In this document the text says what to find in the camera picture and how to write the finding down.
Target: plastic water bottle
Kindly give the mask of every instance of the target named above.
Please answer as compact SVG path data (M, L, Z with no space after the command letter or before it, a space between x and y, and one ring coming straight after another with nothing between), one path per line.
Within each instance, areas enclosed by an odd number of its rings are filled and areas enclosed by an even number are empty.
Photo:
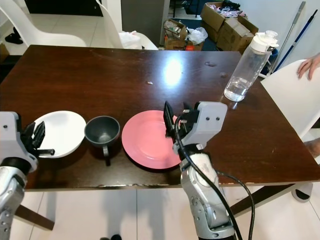
M239 102L257 79L271 52L278 47L275 31L258 32L244 51L225 90L226 98Z

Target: white bowl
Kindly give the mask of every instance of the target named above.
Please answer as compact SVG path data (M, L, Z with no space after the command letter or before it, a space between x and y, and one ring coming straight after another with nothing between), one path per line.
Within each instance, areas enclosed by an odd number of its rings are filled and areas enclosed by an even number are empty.
M35 120L35 127L44 121L45 137L39 150L54 149L54 155L40 158L62 158L75 151L85 137L86 121L73 111L54 111Z

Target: white plastic chair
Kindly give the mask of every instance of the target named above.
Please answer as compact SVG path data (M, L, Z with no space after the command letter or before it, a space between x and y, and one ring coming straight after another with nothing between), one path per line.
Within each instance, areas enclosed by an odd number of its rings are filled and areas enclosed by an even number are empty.
M320 118L320 68L312 80L307 78L309 71L298 79L297 70L303 61L295 61L261 82L300 138Z
M13 0L0 0L0 10L14 25L27 47L30 45L86 47L86 43L77 36L40 31Z
M107 44L111 44L112 48L115 49L123 49L124 46L121 43L121 39L119 37L119 33L117 31L116 25L114 21L112 20L108 10L103 6L99 0L95 0L97 4L99 4L103 19L104 19L104 31L105 31L105 37ZM136 32L135 35L140 37L141 45L144 46L144 49L147 50L158 50L156 45L153 44L152 41L150 41L149 38L147 38L144 34Z

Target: dark wooden tabletop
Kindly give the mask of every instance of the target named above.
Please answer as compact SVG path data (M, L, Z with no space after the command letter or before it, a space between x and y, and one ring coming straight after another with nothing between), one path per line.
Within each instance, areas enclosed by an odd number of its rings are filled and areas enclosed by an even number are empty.
M228 105L228 112L222 131L205 149L217 170L249 185L318 181L318 165L259 81L239 103L224 97L240 57L237 52L33 45L0 86L1 110L19 113L23 125L67 110L86 121L109 115L123 128L137 113L162 110L165 101L176 114L182 112L183 101L218 101ZM151 172L134 164L121 140L110 149L111 166L100 153L84 139L66 157L40 159L27 188L158 188L180 183L178 168ZM233 183L224 177L220 182Z

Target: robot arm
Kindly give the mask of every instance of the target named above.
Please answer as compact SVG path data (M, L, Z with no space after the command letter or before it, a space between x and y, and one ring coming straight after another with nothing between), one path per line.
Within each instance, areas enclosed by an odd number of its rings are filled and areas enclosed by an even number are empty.
M45 137L45 124L31 123L22 132L15 112L0 112L0 239L9 240L12 221L21 204L27 175L37 169L41 154L53 149L37 150Z
M202 150L207 142L220 132L227 106L220 102L199 102L195 109L186 104L184 108L179 129L180 139L192 161L223 194L210 157ZM174 129L174 114L168 102L164 106L163 118L166 136L172 138L173 150L179 154L182 161L181 185L189 199L197 236L206 240L234 239L234 227L219 196L180 152Z

